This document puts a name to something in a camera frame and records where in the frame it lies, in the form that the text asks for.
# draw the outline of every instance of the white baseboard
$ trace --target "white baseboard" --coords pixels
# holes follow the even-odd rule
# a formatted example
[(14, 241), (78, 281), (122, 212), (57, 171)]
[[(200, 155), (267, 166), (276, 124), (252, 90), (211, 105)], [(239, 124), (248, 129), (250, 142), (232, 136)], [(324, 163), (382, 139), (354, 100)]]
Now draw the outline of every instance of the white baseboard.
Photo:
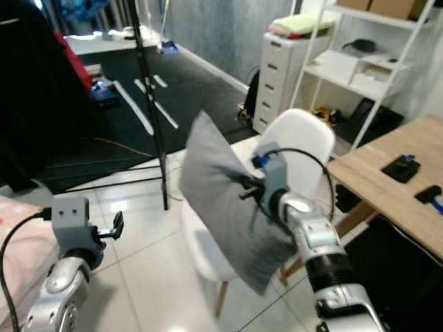
[(229, 75), (228, 73), (224, 72), (220, 68), (217, 68), (213, 64), (207, 62), (205, 59), (199, 57), (198, 55), (194, 54), (190, 50), (187, 50), (181, 45), (177, 44), (177, 47), (180, 50), (180, 53), (183, 54), (185, 57), (187, 57), (189, 60), (194, 62), (195, 64), (198, 64), (202, 68), (206, 69), (210, 73), (214, 74), (217, 77), (220, 77), (223, 79), (223, 81), (229, 83), (234, 88), (236, 88), (238, 91), (244, 93), (245, 95), (248, 93), (249, 86), (247, 86), (245, 83), (240, 82), (235, 77)]

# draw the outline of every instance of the wooden table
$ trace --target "wooden table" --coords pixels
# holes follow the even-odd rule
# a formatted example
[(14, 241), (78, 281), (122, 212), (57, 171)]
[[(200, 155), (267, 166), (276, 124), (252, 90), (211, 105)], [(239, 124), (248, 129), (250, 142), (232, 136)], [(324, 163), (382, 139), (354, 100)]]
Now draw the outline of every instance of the wooden table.
[[(414, 155), (421, 169), (407, 184), (381, 169), (400, 155)], [(388, 217), (398, 228), (443, 260), (443, 216), (415, 195), (427, 187), (443, 187), (443, 119), (424, 116), (374, 140), (328, 165), (330, 174), (362, 201), (337, 226), (340, 237), (376, 215)], [(281, 269), (282, 282), (300, 267), (298, 261)]]

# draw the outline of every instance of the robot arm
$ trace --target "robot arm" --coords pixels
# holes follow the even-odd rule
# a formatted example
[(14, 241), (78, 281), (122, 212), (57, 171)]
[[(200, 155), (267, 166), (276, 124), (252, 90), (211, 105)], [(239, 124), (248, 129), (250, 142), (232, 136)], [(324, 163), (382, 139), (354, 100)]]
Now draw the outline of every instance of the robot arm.
[(383, 332), (368, 294), (354, 274), (340, 238), (320, 208), (309, 199), (290, 192), (287, 164), (275, 143), (257, 151), (254, 165), (264, 171), (256, 190), (257, 201), (275, 221), (290, 227), (315, 295), (318, 332)]
[(60, 260), (40, 288), (39, 299), (26, 318), (23, 332), (75, 330), (78, 311), (88, 295), (91, 270), (103, 260), (106, 245), (100, 239), (117, 240), (124, 225), (119, 212), (111, 230), (90, 226), (89, 202), (82, 197), (55, 199), (51, 219)]

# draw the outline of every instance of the red cloth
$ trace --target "red cloth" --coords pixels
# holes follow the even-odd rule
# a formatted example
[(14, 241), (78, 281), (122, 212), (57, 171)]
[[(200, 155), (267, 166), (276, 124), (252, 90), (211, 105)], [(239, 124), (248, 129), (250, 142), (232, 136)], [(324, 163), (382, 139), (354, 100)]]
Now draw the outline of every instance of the red cloth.
[(80, 60), (80, 58), (74, 54), (60, 31), (55, 31), (54, 35), (57, 38), (58, 42), (63, 45), (64, 54), (66, 54), (66, 57), (74, 68), (74, 71), (77, 73), (78, 78), (82, 82), (84, 90), (89, 95), (92, 89), (92, 79), (89, 77), (88, 72), (84, 69), (82, 60)]

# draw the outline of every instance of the drawer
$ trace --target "drawer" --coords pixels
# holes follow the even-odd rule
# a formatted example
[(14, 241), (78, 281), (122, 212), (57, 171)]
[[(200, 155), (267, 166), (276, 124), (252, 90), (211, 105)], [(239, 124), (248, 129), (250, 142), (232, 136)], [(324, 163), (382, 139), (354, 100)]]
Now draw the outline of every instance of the drawer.
[(288, 66), (291, 59), (292, 47), (288, 47), (280, 38), (264, 38), (262, 59), (281, 66)]
[(272, 107), (266, 100), (262, 98), (257, 99), (257, 103), (255, 104), (255, 116), (260, 116), (265, 121), (270, 121), (275, 119), (278, 116), (278, 109), (276, 107)]
[(284, 83), (288, 76), (288, 67), (278, 66), (274, 63), (262, 64), (260, 69), (260, 83), (266, 82), (275, 91), (283, 91)]
[(264, 122), (259, 117), (254, 117), (253, 128), (259, 134), (263, 134), (266, 128), (270, 125), (270, 122)]
[(259, 96), (258, 99), (265, 100), (271, 107), (279, 109), (283, 89), (275, 89), (271, 83), (260, 81), (257, 96)]

